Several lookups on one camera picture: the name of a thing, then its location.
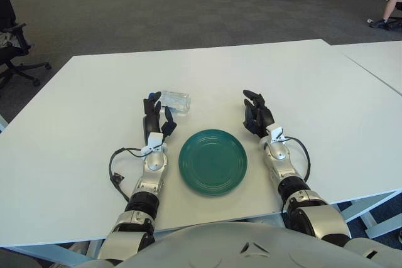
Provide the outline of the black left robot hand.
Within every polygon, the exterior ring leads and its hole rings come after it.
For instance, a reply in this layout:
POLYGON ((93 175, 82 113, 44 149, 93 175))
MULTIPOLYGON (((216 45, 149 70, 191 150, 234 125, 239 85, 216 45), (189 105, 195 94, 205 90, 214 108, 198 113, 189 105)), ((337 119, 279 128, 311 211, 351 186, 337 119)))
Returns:
POLYGON ((170 136, 175 130, 177 124, 173 120, 173 116, 169 107, 165 106, 165 119, 166 122, 160 127, 160 111, 161 111, 161 92, 150 93, 147 99, 143 100, 144 117, 143 117, 143 130, 144 141, 148 142, 149 135, 152 132, 162 133, 163 139, 170 136))

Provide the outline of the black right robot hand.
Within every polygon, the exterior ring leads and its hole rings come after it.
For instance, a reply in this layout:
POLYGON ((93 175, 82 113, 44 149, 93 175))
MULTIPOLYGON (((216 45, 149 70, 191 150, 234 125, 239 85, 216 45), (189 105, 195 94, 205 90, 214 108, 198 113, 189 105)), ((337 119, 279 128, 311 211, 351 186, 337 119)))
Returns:
POLYGON ((274 119, 271 111, 265 106, 263 96, 250 90, 243 90, 243 94, 246 97, 244 127, 260 138, 267 136, 266 128, 274 124, 274 119))

